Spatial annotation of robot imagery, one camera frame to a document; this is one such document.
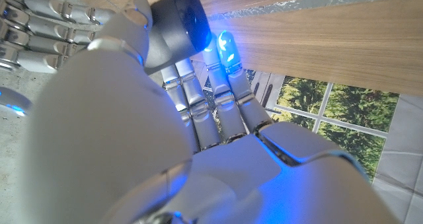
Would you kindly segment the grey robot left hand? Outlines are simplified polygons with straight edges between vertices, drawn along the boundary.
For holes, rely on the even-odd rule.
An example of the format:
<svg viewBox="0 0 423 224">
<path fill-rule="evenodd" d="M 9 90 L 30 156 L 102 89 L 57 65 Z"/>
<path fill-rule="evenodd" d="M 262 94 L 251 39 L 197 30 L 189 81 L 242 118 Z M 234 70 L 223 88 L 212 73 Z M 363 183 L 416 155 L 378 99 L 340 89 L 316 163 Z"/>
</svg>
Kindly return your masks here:
<svg viewBox="0 0 423 224">
<path fill-rule="evenodd" d="M 30 109 L 17 223 L 396 223 L 362 166 L 325 138 L 273 122 L 230 73 L 231 131 L 203 151 L 148 74 L 206 48 L 200 0 L 129 0 Z"/>
</svg>

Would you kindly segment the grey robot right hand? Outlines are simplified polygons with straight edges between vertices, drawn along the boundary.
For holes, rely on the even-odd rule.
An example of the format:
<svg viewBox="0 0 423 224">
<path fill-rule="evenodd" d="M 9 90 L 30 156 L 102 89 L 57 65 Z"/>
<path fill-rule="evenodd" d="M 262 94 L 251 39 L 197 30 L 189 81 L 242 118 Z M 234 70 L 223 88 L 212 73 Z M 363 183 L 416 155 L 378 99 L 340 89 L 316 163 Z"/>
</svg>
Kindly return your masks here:
<svg viewBox="0 0 423 224">
<path fill-rule="evenodd" d="M 86 48 L 95 32 L 83 25 L 103 25 L 111 9 L 61 0 L 1 0 L 1 68 L 56 73 Z"/>
</svg>

